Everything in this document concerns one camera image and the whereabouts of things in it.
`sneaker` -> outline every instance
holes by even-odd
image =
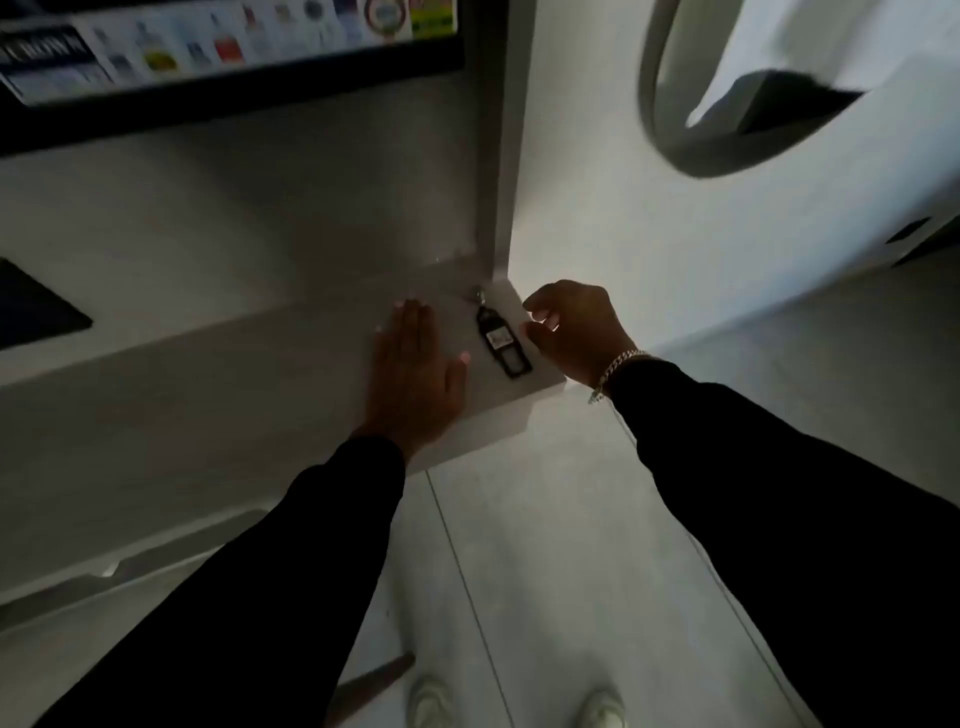
[[[627,709],[614,693],[597,691],[580,709],[577,728],[627,728]]]
[[[450,688],[432,677],[423,677],[410,692],[407,728],[458,728]]]

